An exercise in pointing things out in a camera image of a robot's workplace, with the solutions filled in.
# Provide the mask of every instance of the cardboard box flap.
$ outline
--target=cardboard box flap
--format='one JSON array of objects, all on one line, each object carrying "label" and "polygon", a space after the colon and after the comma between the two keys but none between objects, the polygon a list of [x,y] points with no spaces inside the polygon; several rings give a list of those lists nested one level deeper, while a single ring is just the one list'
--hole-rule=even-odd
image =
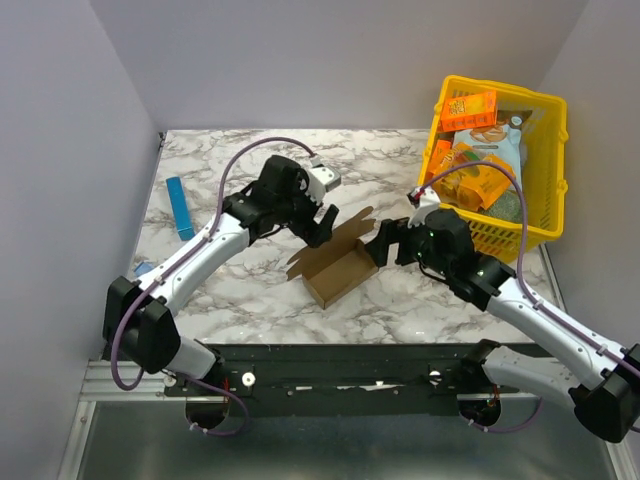
[{"label": "cardboard box flap", "polygon": [[345,256],[356,247],[356,240],[373,230],[375,219],[365,218],[373,212],[373,207],[362,209],[355,216],[338,226],[331,237],[331,240],[320,245],[318,248],[305,247],[294,254],[288,264],[294,263],[287,271],[287,280],[304,275],[307,278],[313,277],[328,265],[333,264],[338,259]]}]

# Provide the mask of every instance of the light blue object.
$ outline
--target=light blue object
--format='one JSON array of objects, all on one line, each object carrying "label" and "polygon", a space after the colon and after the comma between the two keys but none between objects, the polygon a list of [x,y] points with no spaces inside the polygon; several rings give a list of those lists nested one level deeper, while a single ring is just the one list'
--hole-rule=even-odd
[{"label": "light blue object", "polygon": [[169,190],[169,200],[171,200],[171,209],[173,210],[173,217],[176,221],[176,229],[180,240],[191,240],[195,236],[195,232],[189,217],[187,199],[184,196],[180,177],[167,178],[167,189]]},{"label": "light blue object", "polygon": [[153,270],[153,265],[151,265],[149,262],[142,262],[140,265],[133,269],[133,273],[136,277],[139,277],[140,275],[149,273],[151,270]]}]

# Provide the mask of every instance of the cardboard box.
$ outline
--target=cardboard box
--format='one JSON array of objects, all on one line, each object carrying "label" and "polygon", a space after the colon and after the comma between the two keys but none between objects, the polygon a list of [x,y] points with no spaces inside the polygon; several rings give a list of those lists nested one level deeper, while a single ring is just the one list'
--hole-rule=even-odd
[{"label": "cardboard box", "polygon": [[360,236],[373,230],[373,212],[367,207],[333,231],[330,241],[318,248],[305,247],[287,263],[287,280],[302,276],[309,293],[323,309],[335,303],[378,271],[364,250]]}]

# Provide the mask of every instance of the black cable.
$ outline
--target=black cable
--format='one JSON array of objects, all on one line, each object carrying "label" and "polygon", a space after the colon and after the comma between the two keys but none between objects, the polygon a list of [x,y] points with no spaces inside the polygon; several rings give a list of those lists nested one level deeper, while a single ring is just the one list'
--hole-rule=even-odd
[{"label": "black cable", "polygon": [[267,232],[264,235],[259,236],[258,239],[262,240],[263,238],[269,238],[269,237],[275,235],[276,233],[280,233],[282,230],[284,230],[284,227],[282,225],[280,225],[275,230],[271,230],[270,232]]},{"label": "black cable", "polygon": [[425,270],[424,265],[422,265],[421,263],[418,263],[418,268],[420,268],[420,271],[422,272],[422,274],[423,274],[425,277],[428,277],[428,278],[430,278],[431,280],[435,280],[436,282],[440,282],[440,283],[443,283],[443,284],[447,285],[447,281],[446,281],[444,278],[440,278],[440,277],[438,277],[438,276],[436,276],[436,275],[433,275],[433,274],[431,274],[431,273],[427,272],[427,271]]}]

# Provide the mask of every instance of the gray floor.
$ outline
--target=gray floor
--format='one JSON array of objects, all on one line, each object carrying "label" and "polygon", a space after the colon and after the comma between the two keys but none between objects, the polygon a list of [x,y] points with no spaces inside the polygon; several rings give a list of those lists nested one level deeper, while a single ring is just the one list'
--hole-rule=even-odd
[{"label": "gray floor", "polygon": [[[534,403],[504,406],[506,425]],[[604,443],[548,403],[533,426],[509,435],[414,415],[258,419],[230,439],[190,432],[180,402],[99,403],[81,471],[90,480],[615,478]]]}]

